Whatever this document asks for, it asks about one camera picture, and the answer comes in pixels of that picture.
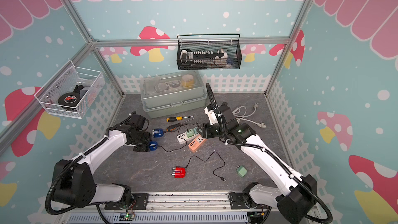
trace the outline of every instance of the screwdriver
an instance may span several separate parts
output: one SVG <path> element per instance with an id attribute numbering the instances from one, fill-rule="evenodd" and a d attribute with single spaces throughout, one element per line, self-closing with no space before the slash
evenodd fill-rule
<path id="1" fill-rule="evenodd" d="M 188 122 L 188 121 L 191 121 L 191 120 L 193 120 L 193 118 L 191 118 L 191 119 L 189 119 L 189 120 L 187 120 L 187 121 L 184 121 L 184 122 L 182 122 L 182 123 L 172 124 L 171 126 L 169 126 L 169 127 L 166 128 L 166 131 L 168 131 L 168 132 L 174 131 L 177 127 L 180 127 L 183 123 Z"/>
<path id="2" fill-rule="evenodd" d="M 183 118 L 191 118 L 193 116 L 188 116 L 188 117 L 169 117 L 166 119 L 167 122 L 174 122 L 174 121 L 181 121 Z"/>

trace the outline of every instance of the power socket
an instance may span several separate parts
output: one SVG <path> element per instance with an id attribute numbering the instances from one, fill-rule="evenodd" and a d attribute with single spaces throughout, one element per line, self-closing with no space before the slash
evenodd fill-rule
<path id="1" fill-rule="evenodd" d="M 204 144 L 204 142 L 206 142 L 206 140 L 207 138 L 203 138 L 199 135 L 188 145 L 188 147 L 192 152 L 196 152 Z"/>
<path id="2" fill-rule="evenodd" d="M 194 132 L 193 136 L 188 137 L 187 132 L 184 132 L 184 133 L 182 133 L 182 134 L 180 134 L 180 135 L 177 136 L 177 140 L 178 140 L 178 142 L 179 142 L 180 144 L 185 144 L 185 141 L 191 142 L 191 140 L 195 139 L 195 138 L 198 137 L 198 136 L 199 136 L 199 133 L 196 133 L 196 134 L 195 134 L 195 132 Z"/>

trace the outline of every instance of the wallpaper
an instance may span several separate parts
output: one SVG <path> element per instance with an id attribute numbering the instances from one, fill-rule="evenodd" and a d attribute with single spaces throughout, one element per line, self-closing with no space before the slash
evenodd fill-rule
<path id="1" fill-rule="evenodd" d="M 303 0 L 72 0 L 97 40 L 137 39 L 145 26 L 179 34 L 289 36 Z"/>
<path id="2" fill-rule="evenodd" d="M 85 42 L 59 0 L 0 1 L 1 132 Z"/>
<path id="3" fill-rule="evenodd" d="M 241 45 L 240 69 L 209 69 L 199 70 L 199 73 L 214 92 L 264 92 L 283 48 L 283 44 Z M 100 52 L 127 93 L 140 93 L 142 78 L 178 72 L 175 46 L 102 47 Z"/>
<path id="4" fill-rule="evenodd" d="M 92 54 L 80 66 L 101 71 Z M 120 100 L 106 76 L 105 82 L 83 119 L 41 111 L 0 157 L 0 215 L 4 223 L 54 223 L 57 216 L 44 209 L 54 165 L 96 143 Z M 17 93 L 23 95 L 27 90 L 18 89 Z M 61 205 L 52 206 L 59 209 Z"/>
<path id="5" fill-rule="evenodd" d="M 284 67 L 270 93 L 288 152 L 334 223 L 398 222 L 397 7 L 315 0 L 292 49 L 305 43 L 301 65 Z"/>

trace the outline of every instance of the black mesh basket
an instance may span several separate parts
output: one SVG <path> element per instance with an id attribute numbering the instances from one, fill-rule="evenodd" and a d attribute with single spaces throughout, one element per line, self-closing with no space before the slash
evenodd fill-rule
<path id="1" fill-rule="evenodd" d="M 242 61 L 239 38 L 240 34 L 177 36 L 178 69 L 239 69 Z"/>

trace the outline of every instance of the power strip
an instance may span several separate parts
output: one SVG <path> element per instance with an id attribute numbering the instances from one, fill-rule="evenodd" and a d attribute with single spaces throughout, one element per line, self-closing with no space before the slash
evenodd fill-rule
<path id="1" fill-rule="evenodd" d="M 192 133 L 193 131 L 193 136 L 188 137 L 187 132 L 184 132 L 180 135 L 177 136 L 177 140 L 180 144 L 185 144 L 186 142 L 191 142 L 193 139 L 195 139 L 196 137 L 198 137 L 199 133 L 196 131 L 197 127 L 193 128 L 193 129 L 189 129 L 188 132 Z"/>
<path id="2" fill-rule="evenodd" d="M 192 152 L 196 152 L 196 151 L 202 146 L 202 144 L 203 144 L 204 142 L 206 142 L 206 140 L 207 140 L 207 138 L 203 138 L 202 136 L 199 135 L 198 137 L 195 138 L 194 141 L 192 141 L 192 142 L 188 145 L 188 147 L 190 148 L 190 150 L 191 150 Z"/>

